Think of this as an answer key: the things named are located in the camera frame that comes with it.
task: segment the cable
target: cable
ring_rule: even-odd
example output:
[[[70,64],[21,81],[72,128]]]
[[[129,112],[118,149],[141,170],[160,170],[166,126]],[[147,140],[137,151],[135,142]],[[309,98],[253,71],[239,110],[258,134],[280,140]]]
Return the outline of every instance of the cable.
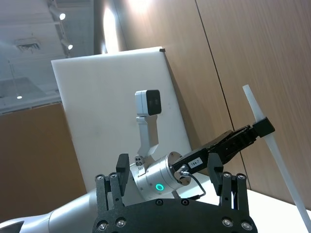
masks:
[[[199,187],[201,188],[201,190],[203,191],[203,194],[195,195],[195,196],[193,196],[193,197],[188,198],[188,199],[190,199],[190,200],[197,200],[197,199],[199,199],[200,197],[204,196],[204,195],[206,194],[206,191],[204,190],[204,188],[202,187],[202,185],[200,184],[200,182],[198,181],[198,179],[197,179],[195,176],[193,176],[192,174],[189,174],[189,176],[190,176],[191,178],[194,179],[194,181],[198,184],[198,186],[199,186]]]

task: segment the white plastic rod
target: white plastic rod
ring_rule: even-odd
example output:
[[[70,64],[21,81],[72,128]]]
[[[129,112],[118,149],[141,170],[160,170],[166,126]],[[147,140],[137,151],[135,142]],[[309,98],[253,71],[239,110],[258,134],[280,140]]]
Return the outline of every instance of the white plastic rod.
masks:
[[[264,114],[262,113],[262,110],[260,109],[252,91],[251,91],[251,88],[249,87],[249,85],[245,85],[243,86],[243,90],[244,90],[244,93],[247,97],[247,100],[249,102],[249,105],[251,106],[251,109],[253,111],[253,114],[254,114],[254,117],[255,117],[255,120],[256,122],[257,121],[260,121],[262,119],[265,118]],[[278,149],[278,146],[276,144],[276,141],[275,141],[275,138],[273,136],[273,134],[269,134],[265,137],[263,137],[264,140],[266,141],[273,157],[274,157],[274,160],[276,161],[276,164],[278,166],[278,169],[280,170],[282,176],[283,176],[283,179],[287,185],[287,188],[294,200],[294,203],[296,204],[297,208],[298,208],[298,211],[308,229],[308,232],[311,233],[311,220],[309,218],[309,215],[307,213],[307,210],[306,210],[306,207],[297,191],[297,188],[295,187],[295,184],[286,168],[286,165],[284,163],[284,160],[282,158],[282,155],[280,153],[280,150]]]

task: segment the wood panel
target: wood panel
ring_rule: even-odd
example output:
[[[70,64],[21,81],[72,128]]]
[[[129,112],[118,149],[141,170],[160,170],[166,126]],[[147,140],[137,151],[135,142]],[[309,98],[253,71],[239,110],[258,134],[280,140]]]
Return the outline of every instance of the wood panel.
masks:
[[[0,148],[0,222],[86,193],[61,104],[0,116]]]
[[[165,48],[192,148],[232,129],[195,1],[115,2],[129,50]],[[244,172],[240,156],[226,169]]]
[[[250,84],[276,128],[276,140],[311,208],[311,2],[197,0],[236,128],[254,121]],[[292,202],[264,142],[242,152],[253,190]]]

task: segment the camera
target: camera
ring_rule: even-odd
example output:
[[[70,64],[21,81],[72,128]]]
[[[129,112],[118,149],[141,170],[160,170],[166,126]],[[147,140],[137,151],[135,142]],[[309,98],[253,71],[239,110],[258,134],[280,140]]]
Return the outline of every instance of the camera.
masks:
[[[135,93],[135,102],[139,117],[153,116],[160,114],[162,111],[159,90],[137,91]]]

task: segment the green led light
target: green led light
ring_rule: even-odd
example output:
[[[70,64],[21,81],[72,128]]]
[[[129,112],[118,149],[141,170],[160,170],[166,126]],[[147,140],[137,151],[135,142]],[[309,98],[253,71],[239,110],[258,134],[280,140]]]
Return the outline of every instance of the green led light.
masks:
[[[160,184],[160,183],[157,183],[157,184],[155,185],[155,188],[156,188],[158,191],[163,191],[163,190],[164,190],[164,186],[163,186],[162,184]]]

